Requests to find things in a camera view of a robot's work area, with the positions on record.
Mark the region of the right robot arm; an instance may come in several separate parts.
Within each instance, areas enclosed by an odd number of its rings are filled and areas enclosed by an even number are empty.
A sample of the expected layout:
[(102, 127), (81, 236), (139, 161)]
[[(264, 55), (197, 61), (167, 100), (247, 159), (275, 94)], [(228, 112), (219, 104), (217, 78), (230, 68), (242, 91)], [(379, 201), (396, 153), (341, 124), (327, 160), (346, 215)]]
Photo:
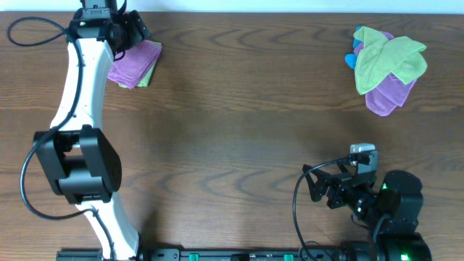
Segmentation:
[(337, 249), (315, 249), (301, 243), (303, 260), (430, 260), (431, 251), (416, 231), (423, 206), (422, 183), (403, 170), (389, 171), (378, 191), (373, 187), (378, 152), (372, 144), (353, 144), (350, 153), (332, 160), (340, 172), (324, 171), (327, 162), (304, 165), (301, 181), (307, 181), (310, 198), (327, 198), (334, 210), (351, 209), (351, 220), (369, 233), (369, 241), (350, 241)]

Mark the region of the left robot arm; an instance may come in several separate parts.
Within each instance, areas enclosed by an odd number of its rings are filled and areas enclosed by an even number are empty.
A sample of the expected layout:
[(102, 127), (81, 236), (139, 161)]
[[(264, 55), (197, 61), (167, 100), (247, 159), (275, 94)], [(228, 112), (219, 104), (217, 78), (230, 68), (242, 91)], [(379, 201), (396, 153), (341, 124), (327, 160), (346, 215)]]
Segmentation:
[(138, 12), (116, 1), (82, 5), (65, 30), (69, 63), (59, 109), (50, 129), (35, 133), (27, 158), (36, 155), (52, 191), (88, 219), (101, 243), (98, 260), (150, 260), (118, 193), (120, 158), (102, 130), (110, 68), (149, 32)]

